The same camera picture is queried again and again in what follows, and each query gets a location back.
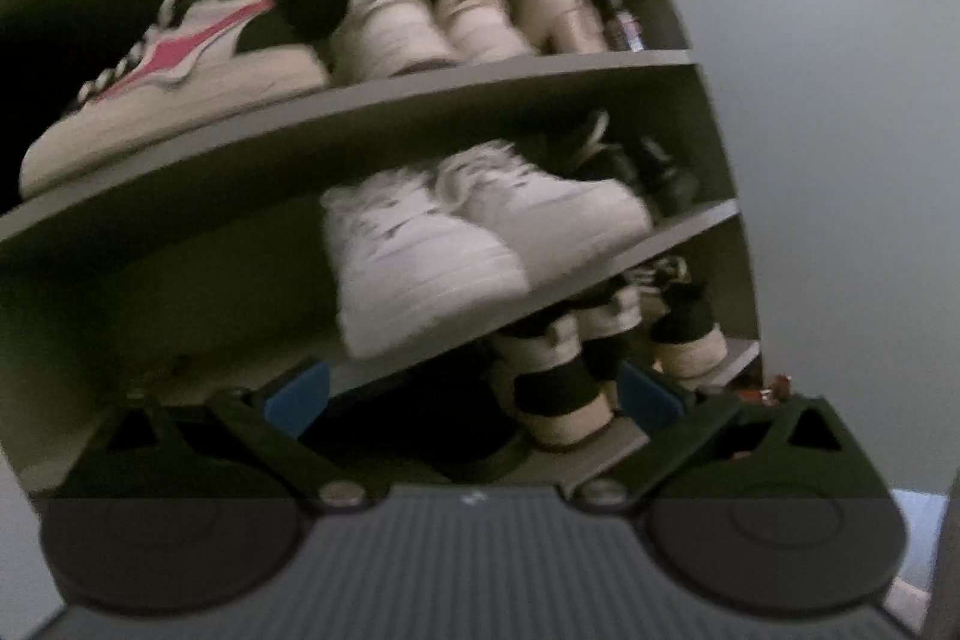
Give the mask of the white chunky sneaker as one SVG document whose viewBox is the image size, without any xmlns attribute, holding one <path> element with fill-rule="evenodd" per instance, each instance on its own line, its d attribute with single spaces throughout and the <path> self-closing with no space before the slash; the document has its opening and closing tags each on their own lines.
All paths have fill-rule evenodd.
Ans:
<svg viewBox="0 0 960 640">
<path fill-rule="evenodd" d="M 370 360 L 530 291 L 521 260 L 441 206 L 423 170 L 382 170 L 320 195 L 347 353 Z"/>
<path fill-rule="evenodd" d="M 534 289 L 612 259 L 652 232 L 651 213 L 622 182 L 563 179 L 503 140 L 441 161 L 434 190 L 444 208 L 512 250 Z"/>
</svg>

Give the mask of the white shoe cabinet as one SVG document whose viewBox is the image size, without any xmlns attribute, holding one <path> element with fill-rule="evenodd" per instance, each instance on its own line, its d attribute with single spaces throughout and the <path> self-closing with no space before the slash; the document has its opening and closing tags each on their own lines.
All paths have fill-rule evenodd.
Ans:
<svg viewBox="0 0 960 640">
<path fill-rule="evenodd" d="M 2 0 L 2 445 L 49 495 L 112 422 L 141 455 L 166 416 L 331 369 L 325 461 L 494 481 L 545 458 L 578 484 L 640 447 L 626 364 L 690 399 L 760 357 L 736 186 L 675 0 L 275 0 L 331 75 L 304 92 L 20 195 L 25 152 L 163 0 Z M 493 140 L 613 179 L 652 232 L 393 353 L 343 344 L 320 195 Z"/>
</svg>

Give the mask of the white pink sneaker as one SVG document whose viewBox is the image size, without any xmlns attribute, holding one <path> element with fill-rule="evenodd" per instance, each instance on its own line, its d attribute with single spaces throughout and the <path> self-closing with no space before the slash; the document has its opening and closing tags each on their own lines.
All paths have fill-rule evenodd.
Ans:
<svg viewBox="0 0 960 640">
<path fill-rule="evenodd" d="M 153 25 L 25 152 L 26 200 L 233 113 L 320 91 L 331 75 L 275 0 L 163 0 Z"/>
</svg>

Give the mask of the white right cabinet door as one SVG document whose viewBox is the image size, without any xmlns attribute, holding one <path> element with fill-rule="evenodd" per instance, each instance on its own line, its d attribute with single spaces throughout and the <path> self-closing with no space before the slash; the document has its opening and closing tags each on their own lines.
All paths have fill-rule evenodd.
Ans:
<svg viewBox="0 0 960 640">
<path fill-rule="evenodd" d="M 675 0 L 715 103 L 766 367 L 901 489 L 958 468 L 958 0 Z"/>
</svg>

